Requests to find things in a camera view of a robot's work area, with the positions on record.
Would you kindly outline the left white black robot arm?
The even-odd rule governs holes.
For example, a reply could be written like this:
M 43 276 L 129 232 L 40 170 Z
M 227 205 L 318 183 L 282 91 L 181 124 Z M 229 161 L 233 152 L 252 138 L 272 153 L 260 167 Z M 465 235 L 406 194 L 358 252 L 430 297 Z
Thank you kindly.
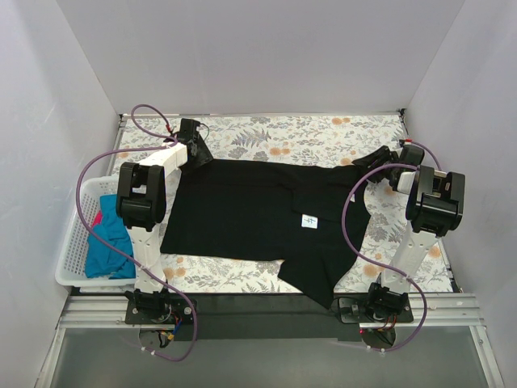
M 128 298 L 137 312 L 154 323 L 164 323 L 172 314 L 159 244 L 160 224 L 166 215 L 166 178 L 213 160 L 200 134 L 203 126 L 198 120 L 182 118 L 171 143 L 120 167 L 116 213 L 128 231 L 136 261 L 135 290 Z

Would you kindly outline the black t shirt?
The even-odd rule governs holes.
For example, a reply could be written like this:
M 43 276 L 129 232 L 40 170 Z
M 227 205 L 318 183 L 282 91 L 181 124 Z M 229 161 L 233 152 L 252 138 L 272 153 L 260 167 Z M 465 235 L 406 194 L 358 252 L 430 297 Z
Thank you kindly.
M 213 160 L 182 175 L 163 254 L 281 260 L 278 277 L 328 309 L 370 220 L 356 166 Z

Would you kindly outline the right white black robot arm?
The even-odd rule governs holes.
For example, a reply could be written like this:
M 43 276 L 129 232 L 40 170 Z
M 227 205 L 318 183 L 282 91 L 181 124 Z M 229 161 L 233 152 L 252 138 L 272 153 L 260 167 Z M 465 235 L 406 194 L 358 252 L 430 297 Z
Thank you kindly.
M 379 279 L 371 283 L 363 303 L 363 312 L 374 321 L 394 320 L 410 309 L 410 278 L 431 248 L 463 217 L 465 175 L 444 172 L 422 164 L 432 152 L 409 139 L 401 148 L 383 145 L 371 154 L 352 162 L 367 181 L 383 179 L 395 191 L 407 195 L 406 231 L 394 257 Z

